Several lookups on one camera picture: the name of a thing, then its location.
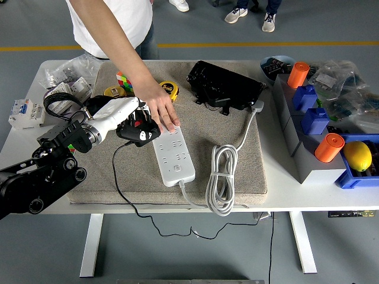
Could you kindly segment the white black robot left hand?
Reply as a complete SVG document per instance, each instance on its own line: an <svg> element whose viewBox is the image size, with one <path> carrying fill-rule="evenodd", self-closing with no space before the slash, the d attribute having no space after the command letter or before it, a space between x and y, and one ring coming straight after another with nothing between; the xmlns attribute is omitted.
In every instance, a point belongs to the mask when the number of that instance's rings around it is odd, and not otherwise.
<svg viewBox="0 0 379 284"><path fill-rule="evenodd" d="M131 141L137 147L158 138L160 128L150 115L147 104L137 97L112 99L92 119L83 124L90 142L102 143L108 132Z"/></svg>

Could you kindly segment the person's right hand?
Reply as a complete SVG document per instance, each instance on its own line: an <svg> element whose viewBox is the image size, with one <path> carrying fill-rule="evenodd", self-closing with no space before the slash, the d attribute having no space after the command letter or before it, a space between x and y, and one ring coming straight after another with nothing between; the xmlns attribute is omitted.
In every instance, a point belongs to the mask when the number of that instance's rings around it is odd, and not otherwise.
<svg viewBox="0 0 379 284"><path fill-rule="evenodd" d="M148 105L151 117L157 123L160 130L163 126L170 132L175 131L175 127L180 126L180 120L169 95L155 81L142 91L141 99Z"/></svg>

